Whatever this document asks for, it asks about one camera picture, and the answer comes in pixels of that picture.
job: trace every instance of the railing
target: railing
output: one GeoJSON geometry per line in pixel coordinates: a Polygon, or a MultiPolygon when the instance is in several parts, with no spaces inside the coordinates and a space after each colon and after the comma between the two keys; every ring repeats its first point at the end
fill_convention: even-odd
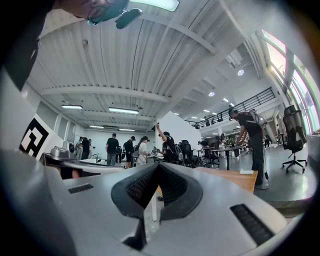
{"type": "MultiPolygon", "coordinates": [[[[249,111],[249,110],[256,108],[257,106],[260,106],[268,101],[271,101],[275,97],[276,96],[274,95],[271,87],[269,87],[268,89],[260,92],[259,94],[257,94],[255,96],[247,99],[246,101],[241,102],[240,104],[234,106],[234,108],[236,110],[238,110],[239,112],[249,111]]],[[[196,127],[197,129],[200,129],[200,128],[214,125],[216,123],[219,123],[219,122],[222,122],[223,120],[228,120],[228,119],[230,119],[229,109],[222,111],[222,112],[218,113],[217,115],[213,115],[213,116],[207,118],[206,120],[198,122],[198,123],[193,122],[193,121],[187,121],[187,122],[189,122],[189,124],[193,123],[192,126],[196,127]]]]}

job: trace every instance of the fluorescent light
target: fluorescent light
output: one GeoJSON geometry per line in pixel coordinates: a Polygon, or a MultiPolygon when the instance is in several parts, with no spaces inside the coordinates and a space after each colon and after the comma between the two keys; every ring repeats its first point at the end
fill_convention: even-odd
{"type": "Polygon", "coordinates": [[[119,129],[119,131],[135,132],[136,130],[132,130],[132,129],[119,129]]]}
{"type": "Polygon", "coordinates": [[[156,6],[170,12],[174,12],[178,5],[178,0],[130,0],[131,2],[146,4],[150,6],[156,6]]]}
{"type": "Polygon", "coordinates": [[[89,125],[91,128],[97,128],[97,129],[104,129],[103,126],[95,126],[95,125],[89,125]]]}
{"type": "Polygon", "coordinates": [[[82,106],[79,105],[62,105],[61,107],[68,110],[82,110],[82,106]]]}
{"type": "Polygon", "coordinates": [[[238,71],[238,76],[242,76],[245,73],[245,71],[243,69],[238,71]]]}
{"type": "Polygon", "coordinates": [[[116,108],[116,107],[109,107],[109,111],[111,112],[120,112],[120,113],[127,113],[127,114],[135,114],[138,115],[139,111],[131,110],[131,109],[124,109],[124,108],[116,108]]]}

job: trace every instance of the black vent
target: black vent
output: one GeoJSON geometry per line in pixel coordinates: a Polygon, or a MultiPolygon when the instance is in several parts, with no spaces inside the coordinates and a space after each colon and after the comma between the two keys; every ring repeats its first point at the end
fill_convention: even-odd
{"type": "Polygon", "coordinates": [[[258,246],[274,236],[261,220],[244,204],[232,206],[230,209],[258,246]]]}
{"type": "Polygon", "coordinates": [[[89,190],[89,189],[92,189],[94,186],[92,186],[91,184],[83,184],[83,185],[80,185],[80,186],[74,186],[74,187],[70,187],[68,188],[70,194],[75,194],[75,193],[78,193],[78,192],[81,192],[81,191],[85,191],[85,190],[89,190]]]}

